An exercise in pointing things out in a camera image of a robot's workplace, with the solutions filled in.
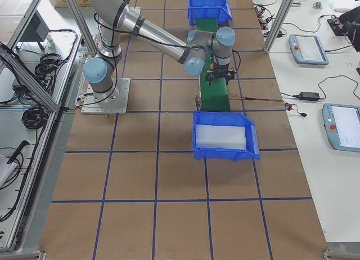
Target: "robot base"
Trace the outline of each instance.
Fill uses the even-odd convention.
[[[130,78],[118,79],[117,86],[120,93],[113,102],[104,105],[92,104],[96,102],[95,98],[93,96],[85,97],[84,104],[91,104],[91,105],[82,107],[81,112],[83,114],[116,114],[116,113],[126,114],[126,110],[128,106],[130,82],[131,82]],[[92,92],[92,88],[89,85],[87,89],[87,93],[91,93],[91,92]]]

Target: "blue joint cap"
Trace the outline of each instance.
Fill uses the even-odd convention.
[[[90,83],[100,83],[107,74],[107,65],[101,58],[94,57],[85,63],[84,74]]]
[[[202,72],[204,65],[202,59],[189,59],[184,63],[184,70],[188,75],[196,76]]]
[[[216,39],[225,46],[233,46],[235,43],[235,31],[228,26],[219,28],[216,32]]]
[[[189,33],[187,34],[187,43],[191,44],[193,38],[195,37],[197,30],[190,30]]]

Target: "black handle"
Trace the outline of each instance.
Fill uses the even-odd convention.
[[[20,154],[20,152],[23,150],[24,146],[27,146],[27,145],[30,145],[30,143],[27,142],[27,140],[23,140],[20,143],[20,145],[17,147],[15,152],[11,155],[11,157],[7,161],[7,164],[11,164],[16,159],[16,157]]]

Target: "blue bin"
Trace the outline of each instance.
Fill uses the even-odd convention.
[[[196,125],[245,127],[246,150],[196,147]],[[192,149],[195,159],[260,160],[255,123],[241,113],[193,112]]]
[[[229,3],[226,0],[187,0],[189,24],[195,24],[195,18],[216,18],[219,24],[231,19]]]

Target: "brown tile floor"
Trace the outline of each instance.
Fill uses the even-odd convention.
[[[229,1],[242,57],[229,93],[281,98],[251,0]],[[186,0],[131,4],[183,40],[192,28]],[[322,259],[326,243],[281,104],[231,101],[256,123],[261,161],[197,161],[196,78],[139,40],[122,46],[129,112],[76,113],[40,244],[47,259]]]

